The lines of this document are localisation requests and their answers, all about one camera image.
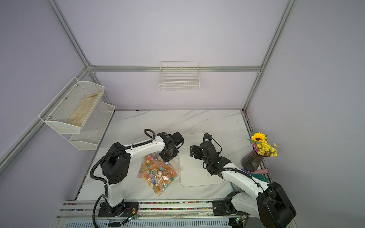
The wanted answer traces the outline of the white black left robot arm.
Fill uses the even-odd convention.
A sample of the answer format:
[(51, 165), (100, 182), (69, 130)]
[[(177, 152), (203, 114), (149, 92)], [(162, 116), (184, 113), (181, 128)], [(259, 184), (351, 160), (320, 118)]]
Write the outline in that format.
[(92, 166), (90, 178), (103, 182), (105, 191), (97, 199), (93, 209), (95, 211), (100, 206), (99, 218), (127, 218), (136, 215), (139, 203), (125, 203), (122, 193), (123, 180), (127, 177), (132, 159), (158, 153), (164, 162), (169, 162), (178, 155), (178, 149), (184, 144), (184, 138), (179, 132), (156, 134), (151, 129), (144, 129), (144, 133), (149, 137), (148, 140), (129, 145), (116, 142)]

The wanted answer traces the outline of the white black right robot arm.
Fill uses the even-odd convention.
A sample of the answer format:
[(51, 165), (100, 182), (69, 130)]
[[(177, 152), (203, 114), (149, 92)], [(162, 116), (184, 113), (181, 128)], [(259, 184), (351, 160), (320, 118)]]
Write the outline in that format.
[(297, 212), (287, 194), (277, 182), (261, 181), (219, 155), (212, 143), (213, 137), (205, 133), (200, 145), (190, 146), (190, 156), (201, 160), (211, 176), (219, 176), (239, 187), (222, 201), (224, 213), (233, 215), (245, 212), (260, 219), (266, 228), (285, 228)]

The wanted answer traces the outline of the clear ziploc bag of candies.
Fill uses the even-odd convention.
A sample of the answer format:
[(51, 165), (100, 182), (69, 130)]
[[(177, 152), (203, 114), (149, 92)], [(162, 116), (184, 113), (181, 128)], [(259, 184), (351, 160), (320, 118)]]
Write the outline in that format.
[(169, 162), (165, 162), (159, 153), (143, 157), (137, 178), (143, 179), (160, 196), (179, 177), (178, 170)]

